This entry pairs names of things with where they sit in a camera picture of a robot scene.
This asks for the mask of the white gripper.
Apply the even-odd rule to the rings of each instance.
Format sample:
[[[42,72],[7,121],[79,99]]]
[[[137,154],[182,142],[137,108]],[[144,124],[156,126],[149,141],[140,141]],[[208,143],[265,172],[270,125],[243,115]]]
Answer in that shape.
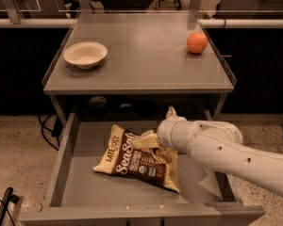
[[[172,106],[168,107],[166,118],[159,124],[157,133],[153,130],[146,131],[132,139],[131,145],[135,149],[153,149],[158,148],[160,142],[167,148],[188,153],[188,142],[200,131],[199,123],[178,117]]]

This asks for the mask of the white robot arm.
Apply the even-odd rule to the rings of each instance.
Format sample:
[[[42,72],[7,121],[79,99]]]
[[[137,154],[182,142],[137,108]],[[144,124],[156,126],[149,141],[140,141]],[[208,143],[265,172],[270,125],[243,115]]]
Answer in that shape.
[[[224,121],[189,121],[170,107],[156,131],[134,138],[136,149],[166,148],[184,153],[203,168],[231,174],[283,197],[283,154],[243,145],[241,131]]]

